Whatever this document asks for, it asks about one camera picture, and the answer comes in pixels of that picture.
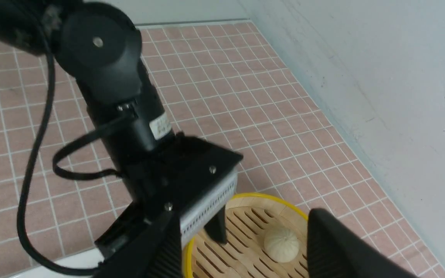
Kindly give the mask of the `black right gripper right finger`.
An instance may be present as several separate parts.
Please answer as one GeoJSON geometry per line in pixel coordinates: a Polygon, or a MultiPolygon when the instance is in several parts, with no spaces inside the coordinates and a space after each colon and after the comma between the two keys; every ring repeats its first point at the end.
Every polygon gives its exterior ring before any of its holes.
{"type": "Polygon", "coordinates": [[[323,208],[308,216],[307,264],[311,278],[415,278],[323,208]]]}

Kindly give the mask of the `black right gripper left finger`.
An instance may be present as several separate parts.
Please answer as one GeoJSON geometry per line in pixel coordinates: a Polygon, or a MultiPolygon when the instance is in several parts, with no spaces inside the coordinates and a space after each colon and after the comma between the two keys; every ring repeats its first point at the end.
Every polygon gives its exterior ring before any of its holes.
{"type": "Polygon", "coordinates": [[[182,278],[180,217],[164,211],[150,224],[113,225],[96,241],[104,261],[94,278],[182,278]]]}

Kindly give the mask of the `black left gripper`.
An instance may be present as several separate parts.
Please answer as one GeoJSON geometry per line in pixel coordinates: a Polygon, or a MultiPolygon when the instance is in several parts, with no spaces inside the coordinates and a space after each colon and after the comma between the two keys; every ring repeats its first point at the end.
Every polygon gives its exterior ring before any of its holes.
{"type": "MultiPolygon", "coordinates": [[[[161,213],[171,210],[180,218],[181,213],[216,182],[232,169],[237,170],[242,160],[241,153],[177,134],[152,152],[125,163],[122,173],[132,202],[111,227],[123,226],[135,219],[150,224],[161,213]]],[[[223,206],[204,226],[208,237],[218,244],[228,242],[225,211],[223,206]]]]}

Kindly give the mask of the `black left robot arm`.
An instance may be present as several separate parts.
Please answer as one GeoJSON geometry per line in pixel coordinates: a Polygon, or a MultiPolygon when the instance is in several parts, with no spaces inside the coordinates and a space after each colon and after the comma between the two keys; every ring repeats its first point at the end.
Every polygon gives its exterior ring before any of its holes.
{"type": "Polygon", "coordinates": [[[0,0],[0,42],[47,61],[46,105],[16,217],[18,239],[32,259],[66,276],[182,278],[183,249],[200,229],[227,243],[225,205],[243,155],[174,132],[141,60],[141,32],[124,12],[104,2],[0,0]],[[92,268],[44,257],[26,229],[30,184],[52,113],[55,64],[76,79],[95,129],[53,155],[53,172],[69,181],[116,176],[132,199],[96,240],[104,260],[92,268]]]}

